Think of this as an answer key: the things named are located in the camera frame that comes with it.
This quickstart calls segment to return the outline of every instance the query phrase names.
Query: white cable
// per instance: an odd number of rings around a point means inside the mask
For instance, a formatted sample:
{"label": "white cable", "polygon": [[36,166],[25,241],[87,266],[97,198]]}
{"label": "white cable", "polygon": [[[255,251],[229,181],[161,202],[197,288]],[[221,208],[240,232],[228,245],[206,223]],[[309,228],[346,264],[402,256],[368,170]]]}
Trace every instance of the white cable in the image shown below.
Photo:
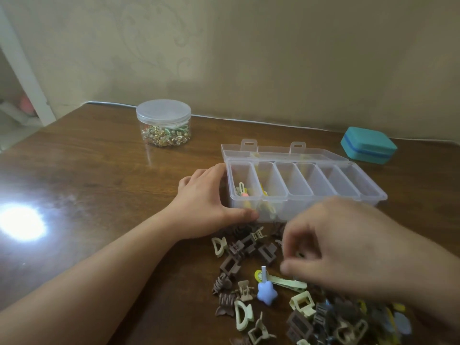
{"label": "white cable", "polygon": [[[135,105],[129,104],[122,104],[122,103],[112,103],[112,102],[96,102],[96,101],[88,101],[84,104],[99,104],[99,105],[112,105],[112,106],[121,106],[125,108],[137,108]],[[192,116],[196,117],[204,117],[206,119],[216,119],[216,120],[225,120],[225,121],[237,121],[237,122],[249,122],[249,123],[258,123],[261,125],[270,125],[270,126],[281,126],[281,127],[291,127],[291,128],[302,128],[302,129],[309,129],[309,130],[316,130],[316,131],[325,131],[325,132],[333,132],[330,130],[325,130],[322,128],[313,128],[313,127],[303,127],[303,126],[289,126],[289,125],[281,125],[279,123],[270,123],[270,122],[260,122],[260,121],[250,121],[250,120],[237,120],[237,119],[225,119],[222,117],[213,117],[213,116],[204,116],[204,115],[195,115]],[[454,140],[447,140],[447,139],[417,139],[417,138],[392,138],[392,139],[401,139],[401,140],[416,140],[416,141],[423,141],[423,142],[440,142],[440,143],[454,143],[460,145],[460,143]]]}

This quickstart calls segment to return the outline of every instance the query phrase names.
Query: clear round container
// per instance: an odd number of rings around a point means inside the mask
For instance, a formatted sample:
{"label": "clear round container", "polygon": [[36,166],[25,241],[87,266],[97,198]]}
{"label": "clear round container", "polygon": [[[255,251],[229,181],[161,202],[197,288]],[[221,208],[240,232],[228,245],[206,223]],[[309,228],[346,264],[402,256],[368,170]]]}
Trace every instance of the clear round container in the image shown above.
{"label": "clear round container", "polygon": [[171,99],[156,99],[136,108],[142,139],[148,145],[163,148],[187,143],[192,132],[192,109],[185,103]]}

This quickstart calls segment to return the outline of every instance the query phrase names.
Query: clear plastic box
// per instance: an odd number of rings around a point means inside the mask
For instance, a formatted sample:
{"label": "clear plastic box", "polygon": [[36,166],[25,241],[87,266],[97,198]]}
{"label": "clear plastic box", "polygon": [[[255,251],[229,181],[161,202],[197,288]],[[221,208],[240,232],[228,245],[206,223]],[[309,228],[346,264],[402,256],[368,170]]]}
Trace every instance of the clear plastic box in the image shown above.
{"label": "clear plastic box", "polygon": [[[230,207],[255,209],[259,222],[291,220],[327,196],[373,206],[388,198],[356,163],[328,150],[306,148],[303,142],[271,147],[243,139],[240,145],[222,144],[222,156]],[[237,194],[240,182],[247,196]]]}

